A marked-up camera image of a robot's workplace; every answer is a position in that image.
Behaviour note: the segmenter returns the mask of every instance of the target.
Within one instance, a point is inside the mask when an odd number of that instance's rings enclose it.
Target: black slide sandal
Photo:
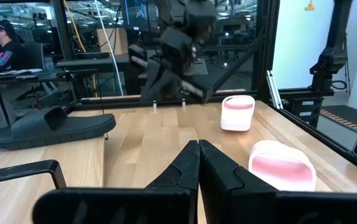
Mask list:
[[[61,107],[27,114],[0,129],[1,149],[28,149],[102,136],[116,126],[112,114],[68,117]]]

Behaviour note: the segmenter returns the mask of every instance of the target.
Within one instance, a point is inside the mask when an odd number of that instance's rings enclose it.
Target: cap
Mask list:
[[[12,26],[12,24],[6,20],[6,19],[3,19],[3,20],[0,20],[0,28],[2,30],[5,30],[5,32],[7,33],[7,35],[10,37],[10,38],[14,38],[16,33],[15,33],[15,29],[14,27]]]

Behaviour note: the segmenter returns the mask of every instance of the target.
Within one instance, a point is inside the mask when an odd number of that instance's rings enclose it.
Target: monitor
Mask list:
[[[121,11],[126,29],[159,32],[155,0],[121,0]]]

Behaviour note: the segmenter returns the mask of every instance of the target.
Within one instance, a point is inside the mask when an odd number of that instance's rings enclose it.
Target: orange object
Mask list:
[[[313,5],[313,0],[310,1],[310,3],[308,4],[308,6],[305,8],[306,11],[312,11],[314,10],[314,5]]]

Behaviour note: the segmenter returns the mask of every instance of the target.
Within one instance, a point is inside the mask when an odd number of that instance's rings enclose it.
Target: metal pole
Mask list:
[[[64,0],[51,0],[51,8],[54,9],[56,25],[59,33],[60,46],[65,60],[74,59],[74,50],[67,25]]]

